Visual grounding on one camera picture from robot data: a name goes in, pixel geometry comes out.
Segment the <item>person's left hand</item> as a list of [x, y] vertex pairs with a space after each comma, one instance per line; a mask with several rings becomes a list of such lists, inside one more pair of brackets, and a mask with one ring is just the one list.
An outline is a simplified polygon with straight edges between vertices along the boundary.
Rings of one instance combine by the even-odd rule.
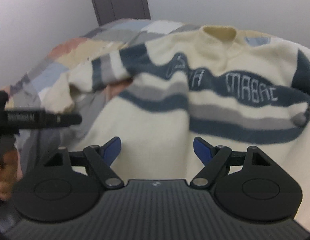
[[0, 160], [0, 200], [8, 201], [11, 198], [13, 186], [21, 178], [20, 154], [14, 148]]

